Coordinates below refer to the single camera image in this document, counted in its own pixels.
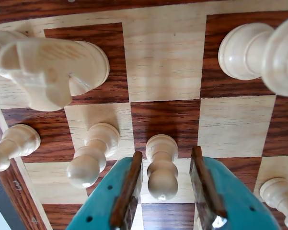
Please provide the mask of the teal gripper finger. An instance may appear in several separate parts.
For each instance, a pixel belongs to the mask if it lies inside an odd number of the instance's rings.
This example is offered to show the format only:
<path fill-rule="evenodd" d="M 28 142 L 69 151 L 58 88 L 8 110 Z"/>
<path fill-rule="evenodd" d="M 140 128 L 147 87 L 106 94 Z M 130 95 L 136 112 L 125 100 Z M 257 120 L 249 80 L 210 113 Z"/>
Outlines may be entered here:
<path fill-rule="evenodd" d="M 222 162 L 192 148 L 190 177 L 200 230 L 277 230 L 269 209 Z"/>
<path fill-rule="evenodd" d="M 67 226 L 68 230 L 130 230 L 143 181 L 143 155 L 118 160 Z"/>

